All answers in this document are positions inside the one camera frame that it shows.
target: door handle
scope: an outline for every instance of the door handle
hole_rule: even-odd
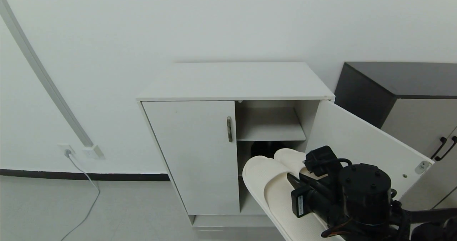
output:
[[[438,150],[436,150],[436,152],[430,157],[430,159],[433,159],[440,152],[441,148],[443,148],[444,145],[446,144],[447,138],[441,137],[440,141],[441,141],[441,145],[438,147]]]
[[[232,137],[232,117],[228,116],[227,117],[227,135],[228,135],[228,141],[230,143],[233,142],[233,137]]]
[[[452,140],[454,143],[453,143],[453,144],[451,145],[451,147],[446,151],[446,153],[444,153],[443,156],[441,156],[441,157],[438,157],[438,156],[437,156],[437,157],[435,158],[436,161],[441,161],[442,159],[444,159],[444,156],[446,156],[446,155],[452,150],[452,148],[454,148],[454,146],[457,144],[457,136],[453,136],[453,137],[451,138],[451,140]]]

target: slipper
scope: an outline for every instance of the slipper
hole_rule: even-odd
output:
[[[299,178],[299,173],[302,173],[303,175],[309,176],[313,179],[321,179],[327,176],[323,175],[318,177],[306,169],[305,165],[303,164],[303,161],[306,159],[306,153],[302,153],[289,148],[283,148],[276,151],[274,159],[289,168],[289,170],[296,178]]]
[[[327,226],[315,214],[309,213],[297,218],[292,213],[290,193],[294,188],[287,180],[287,173],[294,174],[279,161],[255,156],[249,159],[243,168],[243,181],[286,241],[342,240],[338,236],[322,238],[320,234]]]

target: black cabinet top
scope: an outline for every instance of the black cabinet top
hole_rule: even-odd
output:
[[[457,98],[457,64],[346,62],[398,98]]]

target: black baseboard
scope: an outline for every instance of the black baseboard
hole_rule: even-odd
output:
[[[168,174],[89,173],[94,181],[170,181]],[[87,180],[83,173],[0,169],[0,176]]]

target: wall trim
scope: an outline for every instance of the wall trim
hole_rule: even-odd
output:
[[[94,181],[170,181],[168,174],[88,173]],[[21,171],[0,169],[0,176],[48,179],[87,180],[83,173],[55,171]]]
[[[7,0],[0,0],[0,15],[5,21],[6,26],[10,30],[11,35],[16,41],[19,49],[21,49],[21,52],[29,63],[31,69],[35,72],[35,75],[43,85],[43,88],[57,106],[57,109],[59,109],[62,116],[64,116],[65,120],[67,120],[77,137],[81,140],[81,143],[83,143],[85,147],[92,147],[94,145],[92,140],[90,140],[89,136],[84,131],[73,112],[70,110],[67,102],[65,102],[56,85],[54,85],[54,82],[36,55],[36,52],[33,50],[33,47],[22,30],[21,25],[17,21],[16,16],[11,10]]]

